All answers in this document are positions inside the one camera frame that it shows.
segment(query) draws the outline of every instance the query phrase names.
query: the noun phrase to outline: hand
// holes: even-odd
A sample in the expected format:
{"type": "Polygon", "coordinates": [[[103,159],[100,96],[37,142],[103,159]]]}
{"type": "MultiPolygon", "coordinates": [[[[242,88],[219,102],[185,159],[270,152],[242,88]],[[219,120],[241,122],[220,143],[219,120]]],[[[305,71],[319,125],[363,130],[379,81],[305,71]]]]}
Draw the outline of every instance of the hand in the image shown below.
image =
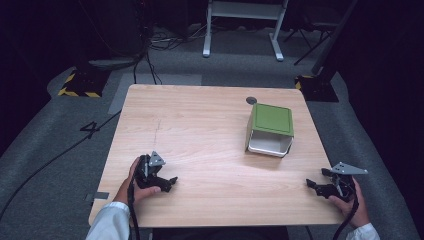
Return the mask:
{"type": "MultiPolygon", "coordinates": [[[[121,187],[119,188],[118,193],[113,199],[114,202],[122,202],[128,205],[127,190],[128,190],[128,186],[130,185],[135,168],[137,167],[137,164],[139,161],[140,161],[140,158],[138,157],[135,159],[135,161],[131,165],[128,177],[121,184],[121,187]]],[[[141,201],[141,199],[152,196],[153,194],[160,191],[161,191],[160,187],[150,187],[150,188],[140,189],[137,183],[134,182],[134,204],[137,204],[138,202],[141,201]]]]}
{"type": "MultiPolygon", "coordinates": [[[[356,181],[355,178],[353,178],[353,182],[355,183],[355,188],[356,188],[356,195],[358,196],[358,202],[359,202],[359,207],[358,210],[356,211],[355,215],[353,216],[352,220],[350,221],[350,225],[354,228],[358,228],[358,227],[362,227],[365,224],[370,223],[369,217],[368,217],[368,210],[367,210],[367,206],[365,205],[365,199],[364,196],[362,196],[362,190],[361,187],[359,186],[358,182],[356,181]]],[[[338,207],[340,209],[340,211],[342,212],[343,216],[347,216],[349,215],[350,211],[352,210],[353,207],[353,199],[350,200],[348,203],[341,200],[340,198],[336,197],[336,196],[330,196],[328,198],[336,207],[338,207]]]]}

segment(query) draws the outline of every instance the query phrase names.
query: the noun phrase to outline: white shelf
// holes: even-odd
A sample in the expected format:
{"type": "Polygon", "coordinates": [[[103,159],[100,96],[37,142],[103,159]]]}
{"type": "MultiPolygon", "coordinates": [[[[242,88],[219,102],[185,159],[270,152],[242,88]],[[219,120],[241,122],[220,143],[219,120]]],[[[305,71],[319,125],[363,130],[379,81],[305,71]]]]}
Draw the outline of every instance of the white shelf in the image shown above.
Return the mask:
{"type": "Polygon", "coordinates": [[[278,20],[281,5],[240,2],[212,2],[212,16],[278,20]]]}

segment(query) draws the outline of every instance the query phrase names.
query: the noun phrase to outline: green lid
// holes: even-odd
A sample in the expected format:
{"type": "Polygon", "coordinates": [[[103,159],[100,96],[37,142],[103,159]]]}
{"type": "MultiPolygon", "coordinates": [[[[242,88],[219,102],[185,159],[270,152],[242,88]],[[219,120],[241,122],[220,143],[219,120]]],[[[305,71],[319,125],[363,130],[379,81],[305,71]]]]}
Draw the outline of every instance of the green lid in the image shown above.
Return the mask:
{"type": "Polygon", "coordinates": [[[252,113],[253,130],[294,136],[290,109],[257,103],[253,106],[252,113]]]}

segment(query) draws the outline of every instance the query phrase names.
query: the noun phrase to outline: green box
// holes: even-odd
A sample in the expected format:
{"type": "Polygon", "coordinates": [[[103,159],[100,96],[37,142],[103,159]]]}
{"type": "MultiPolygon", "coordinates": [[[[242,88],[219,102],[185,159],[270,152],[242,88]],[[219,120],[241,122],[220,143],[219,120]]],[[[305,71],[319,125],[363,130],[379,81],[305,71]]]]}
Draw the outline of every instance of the green box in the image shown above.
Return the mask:
{"type": "Polygon", "coordinates": [[[294,138],[289,108],[255,104],[247,124],[246,149],[250,152],[284,157],[294,138]]]}

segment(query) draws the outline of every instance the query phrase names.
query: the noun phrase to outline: wood grain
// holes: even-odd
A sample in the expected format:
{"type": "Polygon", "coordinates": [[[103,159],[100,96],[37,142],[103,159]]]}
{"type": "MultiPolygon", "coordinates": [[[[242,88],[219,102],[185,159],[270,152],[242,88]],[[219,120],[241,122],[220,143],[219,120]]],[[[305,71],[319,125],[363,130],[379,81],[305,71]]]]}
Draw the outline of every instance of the wood grain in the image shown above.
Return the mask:
{"type": "Polygon", "coordinates": [[[308,188],[329,183],[327,156],[302,94],[295,89],[132,85],[128,91],[89,222],[112,201],[132,161],[155,150],[178,176],[170,193],[144,199],[143,227],[260,226],[340,223],[338,210],[308,188]],[[252,106],[292,109],[294,142],[278,158],[245,151],[252,106]]]}

